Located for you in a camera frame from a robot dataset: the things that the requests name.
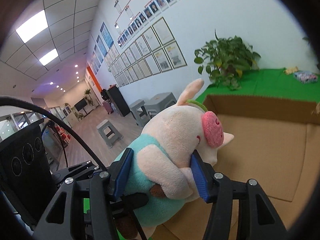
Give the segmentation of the framed certificates on wall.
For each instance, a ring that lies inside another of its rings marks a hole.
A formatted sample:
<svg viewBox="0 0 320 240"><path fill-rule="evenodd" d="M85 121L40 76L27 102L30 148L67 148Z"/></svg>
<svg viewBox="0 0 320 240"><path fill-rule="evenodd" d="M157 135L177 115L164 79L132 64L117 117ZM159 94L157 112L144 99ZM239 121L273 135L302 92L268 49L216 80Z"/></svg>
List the framed certificates on wall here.
<svg viewBox="0 0 320 240"><path fill-rule="evenodd" d="M183 53L165 18L140 33L136 39L125 34L129 46L120 53L112 46L106 56L99 55L100 48L94 46L88 63L96 76L102 66L114 78L118 87L187 66Z"/></svg>

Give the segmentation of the green table cloth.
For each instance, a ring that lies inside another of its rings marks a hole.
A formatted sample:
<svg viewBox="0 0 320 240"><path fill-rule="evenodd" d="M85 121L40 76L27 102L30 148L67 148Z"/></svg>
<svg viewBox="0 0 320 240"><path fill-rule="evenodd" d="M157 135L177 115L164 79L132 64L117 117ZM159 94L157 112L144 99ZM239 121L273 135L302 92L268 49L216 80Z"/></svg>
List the green table cloth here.
<svg viewBox="0 0 320 240"><path fill-rule="evenodd" d="M301 83L293 75L284 74L283 69L261 69L246 72L240 80L239 90L227 87L208 86L196 100L204 102L209 94L264 96L300 101L319 102L319 82Z"/></svg>

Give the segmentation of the black cabinet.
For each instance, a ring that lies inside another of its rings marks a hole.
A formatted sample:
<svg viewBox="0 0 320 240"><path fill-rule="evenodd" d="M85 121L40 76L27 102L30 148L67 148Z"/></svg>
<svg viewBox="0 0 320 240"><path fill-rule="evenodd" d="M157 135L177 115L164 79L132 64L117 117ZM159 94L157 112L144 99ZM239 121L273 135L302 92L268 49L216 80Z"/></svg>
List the black cabinet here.
<svg viewBox="0 0 320 240"><path fill-rule="evenodd" d="M119 88L116 85L113 85L107 89L107 94L111 99L111 102L114 104L117 112L125 117L130 114L130 108L127 105L125 99L123 98Z"/></svg>

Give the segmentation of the large open cardboard box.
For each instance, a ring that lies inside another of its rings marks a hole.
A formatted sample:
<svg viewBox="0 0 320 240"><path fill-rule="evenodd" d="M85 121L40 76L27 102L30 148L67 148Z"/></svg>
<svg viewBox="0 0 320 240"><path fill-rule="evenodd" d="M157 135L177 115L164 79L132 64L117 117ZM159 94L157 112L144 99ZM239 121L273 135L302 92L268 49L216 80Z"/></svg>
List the large open cardboard box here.
<svg viewBox="0 0 320 240"><path fill-rule="evenodd" d="M319 111L311 101L243 95L204 100L234 135L218 151L215 170L232 180L255 179L285 227L302 213L319 178Z"/></svg>

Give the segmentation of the leafy potted plant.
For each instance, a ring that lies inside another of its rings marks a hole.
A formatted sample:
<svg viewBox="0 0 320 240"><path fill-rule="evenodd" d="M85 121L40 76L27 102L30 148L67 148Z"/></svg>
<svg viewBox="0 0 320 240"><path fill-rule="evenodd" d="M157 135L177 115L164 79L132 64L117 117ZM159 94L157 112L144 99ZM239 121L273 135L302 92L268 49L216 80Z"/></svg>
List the leafy potted plant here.
<svg viewBox="0 0 320 240"><path fill-rule="evenodd" d="M260 54L241 37L219 38L215 36L194 51L194 63L199 74L207 73L215 86L225 86L230 90L241 88L240 79L245 72L258 70Z"/></svg>

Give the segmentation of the stacked grey plastic stools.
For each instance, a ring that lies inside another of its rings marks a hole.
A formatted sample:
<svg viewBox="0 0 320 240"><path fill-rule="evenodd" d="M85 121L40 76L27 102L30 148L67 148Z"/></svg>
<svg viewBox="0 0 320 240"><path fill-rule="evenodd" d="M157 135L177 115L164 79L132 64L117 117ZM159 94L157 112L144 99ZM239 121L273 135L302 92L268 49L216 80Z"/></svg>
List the stacked grey plastic stools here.
<svg viewBox="0 0 320 240"><path fill-rule="evenodd" d="M143 128L150 119L176 102L177 100L172 92L160 93L146 101L141 99L136 100L129 105L129 108L136 124Z"/></svg>

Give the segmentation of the yellow small toy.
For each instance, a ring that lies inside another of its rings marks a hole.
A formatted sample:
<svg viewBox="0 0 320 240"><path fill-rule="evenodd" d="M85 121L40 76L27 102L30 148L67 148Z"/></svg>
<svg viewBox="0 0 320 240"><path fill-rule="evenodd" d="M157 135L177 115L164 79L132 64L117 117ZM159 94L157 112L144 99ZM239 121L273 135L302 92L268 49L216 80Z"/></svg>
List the yellow small toy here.
<svg viewBox="0 0 320 240"><path fill-rule="evenodd" d="M299 71L298 67L295 66L295 67L291 67L291 68L286 68L286 69L284 70L284 73L285 73L286 75L291 75L291 74L294 74L294 73L296 73L296 72L298 72L298 71Z"/></svg>

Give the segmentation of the pink pig plush toy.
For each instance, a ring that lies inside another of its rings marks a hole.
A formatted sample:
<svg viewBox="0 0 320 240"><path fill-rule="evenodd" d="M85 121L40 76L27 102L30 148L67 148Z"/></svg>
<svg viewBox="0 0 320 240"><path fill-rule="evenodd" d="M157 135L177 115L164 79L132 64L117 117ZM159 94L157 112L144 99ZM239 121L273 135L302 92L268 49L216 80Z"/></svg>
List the pink pig plush toy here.
<svg viewBox="0 0 320 240"><path fill-rule="evenodd" d="M149 200L132 215L127 211L116 215L116 227L125 239L141 238L134 218L151 237L185 203L198 199L190 168L192 153L197 151L214 166L218 150L234 139L214 112L193 100L203 85L202 79L189 83L178 101L154 116L129 144L133 159L124 194L144 193Z"/></svg>

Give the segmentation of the grey plastic stool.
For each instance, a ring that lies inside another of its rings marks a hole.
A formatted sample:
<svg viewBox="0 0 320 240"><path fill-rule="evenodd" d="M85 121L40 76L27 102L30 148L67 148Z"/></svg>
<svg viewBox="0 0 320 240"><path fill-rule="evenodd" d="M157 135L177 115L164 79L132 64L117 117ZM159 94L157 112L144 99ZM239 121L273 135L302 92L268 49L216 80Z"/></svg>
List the grey plastic stool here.
<svg viewBox="0 0 320 240"><path fill-rule="evenodd" d="M116 141L123 138L123 135L107 119L97 126L97 130L109 148L112 148Z"/></svg>

